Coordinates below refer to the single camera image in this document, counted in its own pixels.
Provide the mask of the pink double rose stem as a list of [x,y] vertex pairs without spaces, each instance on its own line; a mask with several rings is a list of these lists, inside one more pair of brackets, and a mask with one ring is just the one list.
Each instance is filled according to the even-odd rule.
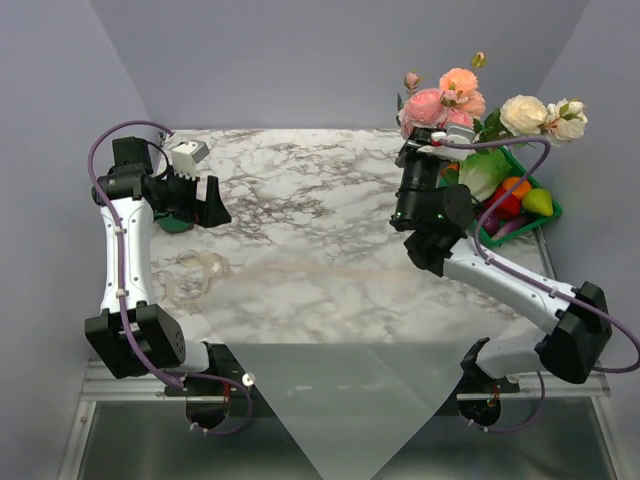
[[403,139],[407,140],[418,128],[442,128],[448,124],[473,126],[473,117],[462,108],[468,100],[464,90],[449,82],[445,88],[419,89],[422,78],[415,72],[405,75],[403,83],[407,93],[400,100],[397,121]]

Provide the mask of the peach rose stem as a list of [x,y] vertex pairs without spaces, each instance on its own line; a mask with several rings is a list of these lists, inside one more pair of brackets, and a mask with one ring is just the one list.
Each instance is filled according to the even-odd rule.
[[472,118],[480,118],[486,111],[484,96],[479,91],[476,71],[486,65],[486,54],[478,51],[470,68],[452,68],[440,77],[441,103],[448,108],[464,111]]

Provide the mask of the white rose stem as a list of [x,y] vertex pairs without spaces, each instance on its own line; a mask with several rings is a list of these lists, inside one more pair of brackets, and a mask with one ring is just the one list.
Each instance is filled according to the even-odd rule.
[[517,95],[474,129],[479,142],[544,136],[553,146],[562,146],[582,138],[587,124],[585,105],[579,100],[544,105],[537,97]]

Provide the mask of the white wrapping paper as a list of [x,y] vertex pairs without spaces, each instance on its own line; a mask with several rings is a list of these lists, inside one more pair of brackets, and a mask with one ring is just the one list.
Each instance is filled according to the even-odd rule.
[[275,248],[199,303],[321,477],[370,479],[436,413],[505,322],[402,246]]

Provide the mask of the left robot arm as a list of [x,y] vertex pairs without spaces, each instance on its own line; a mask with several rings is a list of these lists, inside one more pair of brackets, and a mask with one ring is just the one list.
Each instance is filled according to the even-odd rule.
[[196,166],[209,154],[199,140],[180,142],[170,151],[165,171],[155,173],[149,142],[124,137],[112,142],[114,164],[94,180],[92,197],[106,234],[106,284],[98,316],[85,322],[85,336],[117,378],[159,375],[169,387],[177,375],[201,395],[214,393],[222,380],[210,347],[191,342],[156,301],[151,275],[150,232],[168,215],[180,222],[214,228],[231,216],[209,176],[206,195],[197,196]]

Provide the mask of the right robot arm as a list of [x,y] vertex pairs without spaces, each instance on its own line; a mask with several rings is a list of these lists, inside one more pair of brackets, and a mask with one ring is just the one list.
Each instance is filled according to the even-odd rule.
[[456,124],[410,134],[396,160],[403,174],[390,224],[409,232],[404,246],[417,268],[470,285],[534,326],[476,342],[459,370],[467,389],[480,392],[496,379],[536,371],[583,384],[612,335],[602,317],[604,293],[589,282],[574,287],[535,274],[468,236],[475,219],[469,188],[441,186],[438,179],[445,162],[465,158],[473,137],[472,129]]

